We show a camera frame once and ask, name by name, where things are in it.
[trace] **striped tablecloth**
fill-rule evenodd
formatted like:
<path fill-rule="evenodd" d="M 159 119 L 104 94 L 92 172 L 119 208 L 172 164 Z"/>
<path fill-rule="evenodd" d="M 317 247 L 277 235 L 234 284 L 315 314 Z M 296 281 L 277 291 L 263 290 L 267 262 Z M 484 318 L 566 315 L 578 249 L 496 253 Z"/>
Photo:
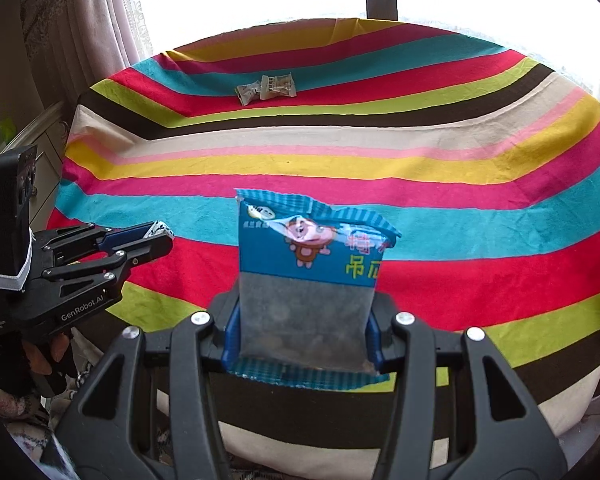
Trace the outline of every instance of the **striped tablecloth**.
<path fill-rule="evenodd" d="M 298 97 L 240 106 L 236 85 L 289 72 Z M 435 327 L 485 327 L 557 433 L 598 382 L 600 104 L 515 51 L 357 19 L 223 34 L 83 94 L 63 171 L 51 226 L 161 219 L 176 235 L 110 309 L 125 322 L 173 326 L 232 286 L 234 188 L 301 193 L 363 205 L 400 229 L 378 289 Z M 219 392 L 219 412 L 296 451 L 377 448 L 392 386 L 287 392 L 278 404 L 266 388 L 261 408 Z M 362 406 L 376 414 L 356 416 Z"/>

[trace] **glove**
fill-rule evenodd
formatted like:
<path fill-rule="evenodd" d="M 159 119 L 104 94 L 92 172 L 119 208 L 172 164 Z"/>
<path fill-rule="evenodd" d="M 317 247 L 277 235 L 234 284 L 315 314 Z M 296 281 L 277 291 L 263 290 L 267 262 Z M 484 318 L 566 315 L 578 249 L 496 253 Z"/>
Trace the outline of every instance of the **glove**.
<path fill-rule="evenodd" d="M 60 334 L 50 343 L 50 357 L 60 362 L 69 348 L 69 338 Z M 40 349 L 24 341 L 19 334 L 0 338 L 0 389 L 15 397 L 24 397 L 35 390 L 30 371 L 51 375 L 52 366 Z"/>

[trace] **hand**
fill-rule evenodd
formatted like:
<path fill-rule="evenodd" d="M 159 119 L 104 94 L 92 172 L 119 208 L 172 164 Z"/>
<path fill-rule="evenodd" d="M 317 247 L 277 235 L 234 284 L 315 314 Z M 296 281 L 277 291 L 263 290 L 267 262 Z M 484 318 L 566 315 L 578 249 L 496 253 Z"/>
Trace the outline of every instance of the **hand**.
<path fill-rule="evenodd" d="M 69 338 L 65 334 L 58 334 L 49 343 L 51 349 L 51 358 L 59 363 L 67 348 L 69 348 Z M 51 375 L 51 364 L 43 357 L 40 349 L 31 344 L 29 341 L 22 340 L 22 348 L 24 350 L 27 359 L 29 360 L 29 366 L 32 372 L 40 375 Z"/>

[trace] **snack bag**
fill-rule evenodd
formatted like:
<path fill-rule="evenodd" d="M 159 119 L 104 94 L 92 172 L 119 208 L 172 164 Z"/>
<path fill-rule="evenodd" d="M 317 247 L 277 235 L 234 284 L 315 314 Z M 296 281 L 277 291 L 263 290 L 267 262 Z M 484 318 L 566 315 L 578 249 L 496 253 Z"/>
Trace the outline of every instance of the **snack bag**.
<path fill-rule="evenodd" d="M 400 232 L 379 214 L 238 189 L 240 355 L 374 373 L 365 329 L 382 256 Z"/>

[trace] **black stripe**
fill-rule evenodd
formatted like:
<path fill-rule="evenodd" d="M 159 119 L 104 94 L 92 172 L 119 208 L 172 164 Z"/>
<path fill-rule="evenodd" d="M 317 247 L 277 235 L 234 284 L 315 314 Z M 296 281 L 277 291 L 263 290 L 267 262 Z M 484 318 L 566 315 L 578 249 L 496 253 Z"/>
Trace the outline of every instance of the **black stripe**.
<path fill-rule="evenodd" d="M 552 72 L 550 68 L 538 64 L 512 84 L 490 94 L 447 105 L 389 114 L 282 115 L 231 119 L 177 128 L 165 128 L 91 89 L 80 96 L 78 104 L 84 105 L 107 121 L 146 140 L 236 128 L 256 128 L 259 126 L 375 126 L 384 128 L 431 126 L 474 119 L 500 110 L 531 92 Z"/>
<path fill-rule="evenodd" d="M 126 326 L 103 312 L 80 327 L 101 349 Z M 600 330 L 537 361 L 516 368 L 536 402 L 564 391 L 600 365 Z M 159 374 L 168 392 L 168 374 Z M 212 391 L 218 419 L 253 433 L 291 444 L 333 449 L 373 449 L 386 437 L 394 394 L 352 394 L 270 386 L 229 374 L 214 374 Z M 448 387 L 436 391 L 436 438 L 448 436 L 451 420 Z"/>

